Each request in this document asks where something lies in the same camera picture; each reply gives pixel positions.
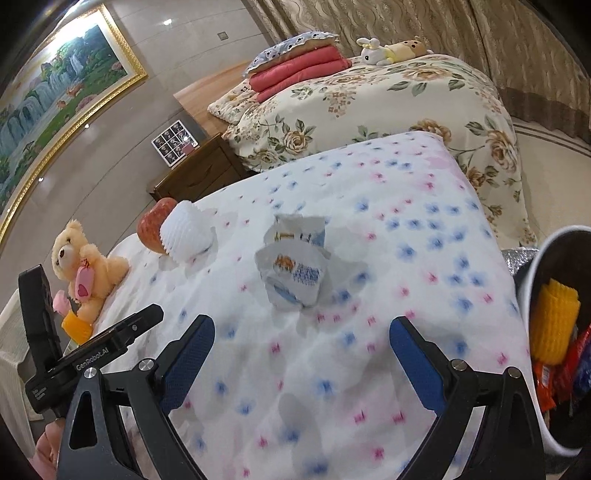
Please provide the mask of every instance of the wooden headboard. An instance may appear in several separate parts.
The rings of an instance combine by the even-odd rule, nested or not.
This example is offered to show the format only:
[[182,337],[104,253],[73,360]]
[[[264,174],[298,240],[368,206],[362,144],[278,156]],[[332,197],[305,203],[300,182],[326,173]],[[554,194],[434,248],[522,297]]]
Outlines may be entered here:
[[228,123],[210,114],[207,111],[207,107],[243,80],[242,72],[244,72],[249,63],[249,61],[246,61],[204,77],[174,94],[174,97],[189,115],[211,137],[224,133],[226,128],[228,128]]

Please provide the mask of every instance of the floral pillow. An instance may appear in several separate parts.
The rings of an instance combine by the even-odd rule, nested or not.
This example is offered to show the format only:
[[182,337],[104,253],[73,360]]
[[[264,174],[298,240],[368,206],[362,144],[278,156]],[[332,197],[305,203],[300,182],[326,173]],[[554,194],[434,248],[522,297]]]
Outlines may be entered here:
[[246,79],[222,98],[211,103],[207,107],[207,111],[229,124],[237,125],[242,115],[254,105],[258,105],[256,92],[251,90],[248,79]]
[[291,60],[308,51],[327,45],[334,45],[339,36],[328,32],[305,32],[278,43],[260,52],[244,71],[244,76],[252,76],[258,72]]

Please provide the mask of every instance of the photo collage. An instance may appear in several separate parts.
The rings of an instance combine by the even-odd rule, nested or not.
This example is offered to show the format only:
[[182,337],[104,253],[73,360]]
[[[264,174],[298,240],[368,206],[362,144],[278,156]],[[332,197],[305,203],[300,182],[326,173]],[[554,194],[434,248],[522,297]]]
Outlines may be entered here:
[[187,150],[190,151],[199,146],[180,120],[154,138],[152,145],[169,167],[186,157]]

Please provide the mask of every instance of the polka dot pillow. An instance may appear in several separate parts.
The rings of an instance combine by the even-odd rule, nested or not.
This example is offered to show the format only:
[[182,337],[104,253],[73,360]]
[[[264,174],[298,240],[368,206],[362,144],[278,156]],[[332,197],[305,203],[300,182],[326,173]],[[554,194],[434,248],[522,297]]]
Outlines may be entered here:
[[244,76],[252,76],[255,73],[279,65],[284,61],[293,59],[306,52],[327,45],[334,45],[339,41],[339,36],[328,32],[305,32],[278,43],[260,52],[244,71]]

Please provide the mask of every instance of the landscape painting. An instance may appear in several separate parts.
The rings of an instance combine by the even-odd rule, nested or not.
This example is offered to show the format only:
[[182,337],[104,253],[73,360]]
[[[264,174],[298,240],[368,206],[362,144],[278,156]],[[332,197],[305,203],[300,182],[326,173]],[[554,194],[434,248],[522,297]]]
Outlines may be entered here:
[[0,243],[59,149],[147,76],[101,5],[52,35],[0,98]]

